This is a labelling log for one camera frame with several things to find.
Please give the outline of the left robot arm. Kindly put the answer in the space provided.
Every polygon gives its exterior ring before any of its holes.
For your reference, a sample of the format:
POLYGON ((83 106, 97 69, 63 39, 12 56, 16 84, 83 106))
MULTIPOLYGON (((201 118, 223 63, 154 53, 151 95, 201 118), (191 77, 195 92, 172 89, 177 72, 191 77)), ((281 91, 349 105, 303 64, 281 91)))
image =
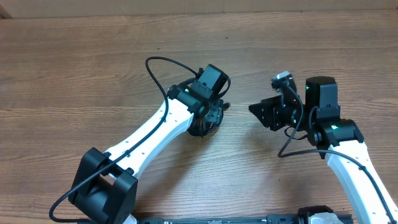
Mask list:
POLYGON ((92 147, 81 158, 68 201, 87 218, 82 223, 136 223, 131 215, 144 169, 178 135, 203 137, 222 122, 222 96, 231 79, 209 64, 173 85, 157 112, 124 141, 101 152, 92 147))

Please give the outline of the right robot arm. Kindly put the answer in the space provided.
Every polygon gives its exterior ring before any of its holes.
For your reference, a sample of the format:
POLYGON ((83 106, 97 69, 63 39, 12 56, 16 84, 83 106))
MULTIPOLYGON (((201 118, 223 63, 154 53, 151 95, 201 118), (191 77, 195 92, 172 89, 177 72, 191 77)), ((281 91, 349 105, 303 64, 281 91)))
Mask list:
POLYGON ((351 119, 341 118, 338 85, 333 77, 310 77, 301 100, 292 75, 284 72, 272 81, 277 96, 249 106, 249 111, 267 128, 305 131, 313 149, 278 157, 317 153, 337 176, 359 223, 397 223, 397 205, 378 176, 368 154, 364 136, 351 119))

